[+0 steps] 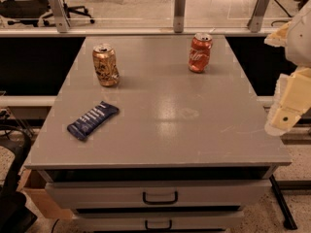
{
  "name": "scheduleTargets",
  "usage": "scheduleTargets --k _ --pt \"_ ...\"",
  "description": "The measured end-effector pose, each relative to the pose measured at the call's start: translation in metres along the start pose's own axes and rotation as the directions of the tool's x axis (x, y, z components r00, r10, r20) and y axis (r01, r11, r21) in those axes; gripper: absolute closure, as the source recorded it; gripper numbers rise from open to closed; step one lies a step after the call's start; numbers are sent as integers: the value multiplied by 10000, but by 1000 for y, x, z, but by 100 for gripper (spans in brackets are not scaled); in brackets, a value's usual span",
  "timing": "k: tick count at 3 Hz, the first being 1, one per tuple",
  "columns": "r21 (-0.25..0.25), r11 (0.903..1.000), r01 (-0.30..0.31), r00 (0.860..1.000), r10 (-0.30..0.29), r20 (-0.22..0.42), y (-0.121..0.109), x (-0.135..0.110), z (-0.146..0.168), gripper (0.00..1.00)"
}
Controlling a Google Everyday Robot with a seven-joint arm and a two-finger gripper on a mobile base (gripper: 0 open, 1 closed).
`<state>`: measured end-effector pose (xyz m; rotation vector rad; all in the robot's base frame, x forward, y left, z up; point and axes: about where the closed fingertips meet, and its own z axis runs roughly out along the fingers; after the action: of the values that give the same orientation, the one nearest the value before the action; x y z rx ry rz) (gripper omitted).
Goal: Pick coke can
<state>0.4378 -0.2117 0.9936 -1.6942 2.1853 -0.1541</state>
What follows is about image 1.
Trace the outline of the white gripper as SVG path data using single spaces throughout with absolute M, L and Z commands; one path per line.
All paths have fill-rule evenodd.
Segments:
M 269 34 L 264 42 L 275 48 L 285 47 L 286 58 L 297 67 L 290 75 L 277 80 L 265 132 L 282 136 L 292 130 L 311 108 L 311 0 L 294 16 Z

